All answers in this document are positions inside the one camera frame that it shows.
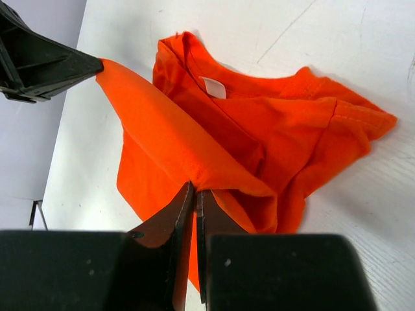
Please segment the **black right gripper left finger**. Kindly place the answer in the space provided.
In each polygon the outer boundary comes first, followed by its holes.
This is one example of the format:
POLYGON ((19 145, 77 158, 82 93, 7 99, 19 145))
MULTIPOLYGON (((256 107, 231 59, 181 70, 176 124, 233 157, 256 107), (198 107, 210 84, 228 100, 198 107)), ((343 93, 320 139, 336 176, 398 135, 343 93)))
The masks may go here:
POLYGON ((133 230, 2 231, 2 310, 183 310, 194 187, 133 230))

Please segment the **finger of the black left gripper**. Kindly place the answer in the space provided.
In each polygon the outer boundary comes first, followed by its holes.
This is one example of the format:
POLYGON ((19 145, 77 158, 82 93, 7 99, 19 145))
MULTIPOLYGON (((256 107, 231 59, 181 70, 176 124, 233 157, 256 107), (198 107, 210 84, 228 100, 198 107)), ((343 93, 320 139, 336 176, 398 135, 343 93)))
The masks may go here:
POLYGON ((1 2, 1 92, 9 100, 50 100, 104 70, 100 59, 31 30, 1 2))

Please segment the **orange t shirt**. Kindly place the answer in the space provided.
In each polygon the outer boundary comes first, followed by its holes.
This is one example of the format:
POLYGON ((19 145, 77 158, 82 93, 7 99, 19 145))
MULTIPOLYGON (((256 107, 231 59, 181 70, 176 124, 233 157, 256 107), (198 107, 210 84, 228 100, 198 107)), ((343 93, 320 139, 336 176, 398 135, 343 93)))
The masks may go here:
POLYGON ((294 233, 306 198, 397 122, 308 67, 285 78, 231 71, 190 32, 159 41, 151 81, 103 66, 96 81, 123 127, 117 188, 142 220, 191 182, 249 233, 294 233))

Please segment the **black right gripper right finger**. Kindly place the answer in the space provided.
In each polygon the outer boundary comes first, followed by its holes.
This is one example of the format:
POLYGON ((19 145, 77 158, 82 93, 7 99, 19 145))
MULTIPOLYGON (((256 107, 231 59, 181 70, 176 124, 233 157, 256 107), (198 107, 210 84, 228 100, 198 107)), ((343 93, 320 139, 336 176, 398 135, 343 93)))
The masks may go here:
POLYGON ((360 258, 335 234, 250 234, 209 190, 196 199, 207 310, 376 310, 360 258))

